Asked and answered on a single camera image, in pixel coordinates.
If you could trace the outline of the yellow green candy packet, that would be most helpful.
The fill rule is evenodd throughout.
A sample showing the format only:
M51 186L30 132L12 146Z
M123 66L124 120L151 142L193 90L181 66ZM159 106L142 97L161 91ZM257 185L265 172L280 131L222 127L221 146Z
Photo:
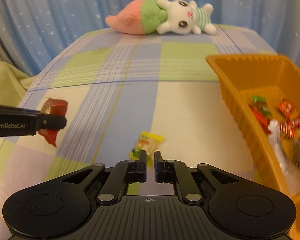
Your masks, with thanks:
M140 152L145 151L147 158L153 160L157 146L163 141L164 137L162 135L142 131L136 145L129 153L130 159L140 159Z

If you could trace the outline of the red jujube snack packet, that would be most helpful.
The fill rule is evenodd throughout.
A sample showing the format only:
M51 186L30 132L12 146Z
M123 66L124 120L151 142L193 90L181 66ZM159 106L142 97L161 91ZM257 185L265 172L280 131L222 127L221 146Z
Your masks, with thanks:
M54 147L57 134L66 127L65 117L68 110L68 102L61 99L48 98L40 111L40 129L38 134L43 136L46 142Z

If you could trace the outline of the green snack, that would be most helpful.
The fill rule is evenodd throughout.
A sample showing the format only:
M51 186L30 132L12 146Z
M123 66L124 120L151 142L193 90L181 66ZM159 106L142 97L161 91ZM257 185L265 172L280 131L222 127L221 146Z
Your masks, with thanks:
M271 119L273 117L265 97L253 95L253 106L255 106L266 118Z

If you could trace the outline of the pale yellow cushion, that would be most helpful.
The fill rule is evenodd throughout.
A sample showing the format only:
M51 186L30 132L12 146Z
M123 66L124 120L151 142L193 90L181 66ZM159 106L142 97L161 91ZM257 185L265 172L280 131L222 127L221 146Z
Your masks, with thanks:
M17 107L35 78L0 61L0 105Z

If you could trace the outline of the checkered tablecloth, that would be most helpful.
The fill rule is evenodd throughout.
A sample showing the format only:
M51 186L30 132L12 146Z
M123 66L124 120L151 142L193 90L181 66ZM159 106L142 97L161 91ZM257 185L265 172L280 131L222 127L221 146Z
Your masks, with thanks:
M206 62L212 54L272 54L251 29L220 24L216 35L133 36L111 29L84 34L31 83L19 107L68 102L54 147L41 135L0 138L0 239L10 232L5 200L20 189L93 163L129 157L142 131L162 135L165 159L208 163L260 182L249 150Z

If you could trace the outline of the blue star curtain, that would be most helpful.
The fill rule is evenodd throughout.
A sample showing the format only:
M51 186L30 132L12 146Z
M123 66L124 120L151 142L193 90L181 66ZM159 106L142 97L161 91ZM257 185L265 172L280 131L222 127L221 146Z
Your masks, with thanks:
M0 60L38 74L86 32L132 0L0 0ZM300 0L193 0L211 3L215 23L256 31L300 67Z

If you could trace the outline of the red snack packet in tray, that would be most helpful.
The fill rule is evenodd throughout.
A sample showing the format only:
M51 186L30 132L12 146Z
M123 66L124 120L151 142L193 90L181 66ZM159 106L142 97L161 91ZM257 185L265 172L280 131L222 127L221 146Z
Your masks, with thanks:
M271 131L268 129L268 126L270 124L270 119L267 119L255 106L249 105L249 108L254 114L259 124L261 125L263 131L266 134L271 134Z

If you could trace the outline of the white snack packet in tray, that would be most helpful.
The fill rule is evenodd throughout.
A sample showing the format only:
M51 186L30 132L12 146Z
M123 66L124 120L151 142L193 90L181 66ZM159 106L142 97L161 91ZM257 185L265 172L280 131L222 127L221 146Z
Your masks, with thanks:
M270 135L268 135L268 141L277 158L281 172L286 174L288 171L288 159L282 147L280 123L272 119L268 125L268 130L271 132Z

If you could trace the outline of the red candy wrapper in tray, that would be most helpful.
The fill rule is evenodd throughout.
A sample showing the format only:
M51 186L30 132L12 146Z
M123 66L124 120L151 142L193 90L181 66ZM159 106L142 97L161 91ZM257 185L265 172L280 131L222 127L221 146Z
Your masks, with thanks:
M295 138L296 130L300 129L300 115L294 117L295 106L287 99L283 99L278 103L277 109L285 117L281 121L280 132L283 139Z

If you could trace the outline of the orange plastic tray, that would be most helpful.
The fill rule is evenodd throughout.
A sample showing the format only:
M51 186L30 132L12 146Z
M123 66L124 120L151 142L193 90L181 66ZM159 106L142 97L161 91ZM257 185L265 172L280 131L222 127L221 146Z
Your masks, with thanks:
M282 55L211 55L206 61L262 184L294 202L290 237L300 239L300 69Z

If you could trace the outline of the white bunny carrot plush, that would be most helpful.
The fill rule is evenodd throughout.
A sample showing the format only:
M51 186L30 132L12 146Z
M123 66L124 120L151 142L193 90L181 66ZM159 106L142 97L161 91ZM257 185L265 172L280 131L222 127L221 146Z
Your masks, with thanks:
M146 35L173 32L179 35L214 35L211 22L214 8L210 3L198 7L195 1L133 0L117 15L106 17L106 24L121 33Z

